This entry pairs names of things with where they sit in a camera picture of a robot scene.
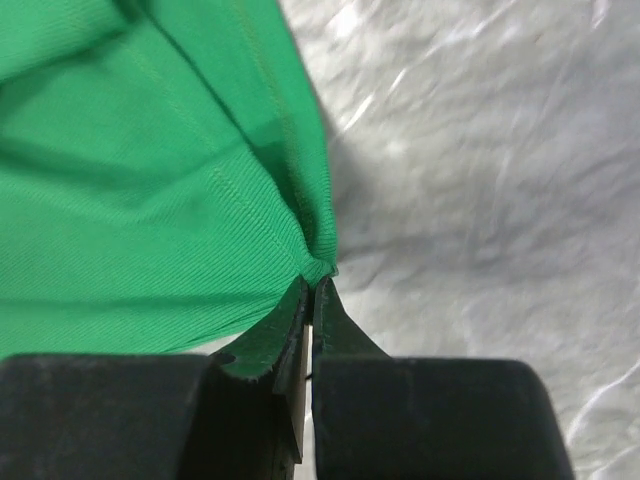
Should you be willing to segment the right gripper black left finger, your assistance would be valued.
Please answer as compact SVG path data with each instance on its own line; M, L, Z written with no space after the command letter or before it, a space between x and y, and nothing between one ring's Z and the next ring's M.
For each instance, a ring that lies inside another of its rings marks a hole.
M211 355L1 364L5 479L289 479L302 459L310 290Z

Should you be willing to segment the green tank top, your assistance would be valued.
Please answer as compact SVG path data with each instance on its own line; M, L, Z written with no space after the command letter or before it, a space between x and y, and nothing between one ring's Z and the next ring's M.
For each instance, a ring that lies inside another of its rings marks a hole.
M336 269L275 1L1 5L1 353L171 353Z

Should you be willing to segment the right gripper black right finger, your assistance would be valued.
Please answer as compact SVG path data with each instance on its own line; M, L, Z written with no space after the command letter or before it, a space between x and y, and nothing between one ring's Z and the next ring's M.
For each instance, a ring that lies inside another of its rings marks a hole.
M570 479L548 391L512 359L393 357L315 291L312 416L320 479Z

